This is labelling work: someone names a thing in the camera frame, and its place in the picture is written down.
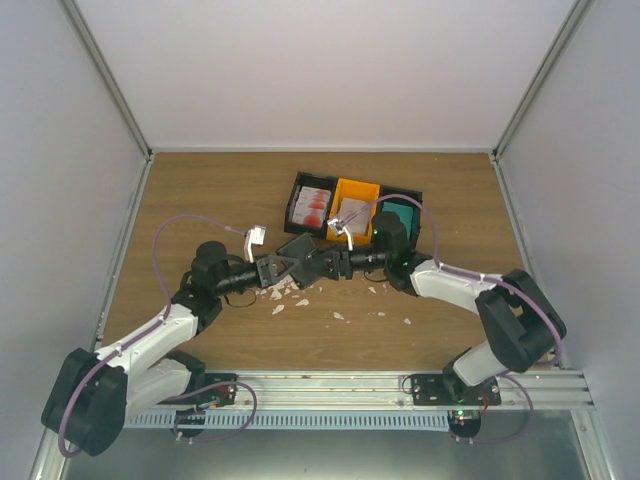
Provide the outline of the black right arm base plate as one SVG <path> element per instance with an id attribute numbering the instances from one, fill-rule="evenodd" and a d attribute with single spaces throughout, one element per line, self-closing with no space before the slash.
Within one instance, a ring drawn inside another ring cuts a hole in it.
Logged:
<path id="1" fill-rule="evenodd" d="M 502 403 L 500 388 L 495 377 L 479 385 L 450 387 L 442 373 L 414 373 L 402 384 L 409 392 L 415 406 L 467 407 L 499 406 Z"/>

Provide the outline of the black leather card holder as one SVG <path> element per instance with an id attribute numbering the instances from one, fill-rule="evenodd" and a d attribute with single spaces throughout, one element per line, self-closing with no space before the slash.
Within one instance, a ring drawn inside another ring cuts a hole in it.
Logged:
<path id="1" fill-rule="evenodd" d="M 299 289 L 306 289 L 307 273 L 304 269 L 304 258 L 312 250 L 318 248 L 314 238 L 309 233 L 296 236 L 276 250 L 278 255 L 296 257 L 300 259 L 299 267 L 290 274 Z"/>

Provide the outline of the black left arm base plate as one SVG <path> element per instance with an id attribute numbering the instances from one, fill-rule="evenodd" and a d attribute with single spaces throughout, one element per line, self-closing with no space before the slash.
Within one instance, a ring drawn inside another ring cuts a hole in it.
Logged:
<path id="1" fill-rule="evenodd" d="M 165 375 L 149 388 L 150 405 L 189 405 L 196 408 L 216 408 L 233 405 L 238 390 L 238 376 L 233 373 L 205 372 L 182 376 Z"/>

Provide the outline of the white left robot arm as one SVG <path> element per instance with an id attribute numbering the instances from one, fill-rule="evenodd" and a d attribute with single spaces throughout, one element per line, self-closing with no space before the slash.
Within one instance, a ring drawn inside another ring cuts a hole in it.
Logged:
<path id="1" fill-rule="evenodd" d="M 42 424 L 56 433 L 62 456 L 101 454 L 128 418 L 155 403 L 201 400 L 205 378 L 169 358 L 169 352 L 213 323 L 222 297 L 274 285 L 299 264 L 282 254 L 243 260 L 220 242 L 201 244 L 179 289 L 155 317 L 106 347 L 77 348 L 64 359 L 41 415 Z"/>

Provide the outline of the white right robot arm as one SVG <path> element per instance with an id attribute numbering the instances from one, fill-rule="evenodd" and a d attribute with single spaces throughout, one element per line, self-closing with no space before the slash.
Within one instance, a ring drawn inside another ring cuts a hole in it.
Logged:
<path id="1" fill-rule="evenodd" d="M 458 355 L 442 371 L 444 396 L 456 405 L 468 403 L 485 381 L 504 372 L 524 373 L 550 351 L 559 351 L 567 333 L 527 272 L 483 274 L 421 254 L 411 246 L 398 215 L 391 212 L 374 216 L 371 243 L 315 249 L 304 256 L 302 267 L 334 280 L 381 269 L 400 292 L 477 315 L 485 341 Z"/>

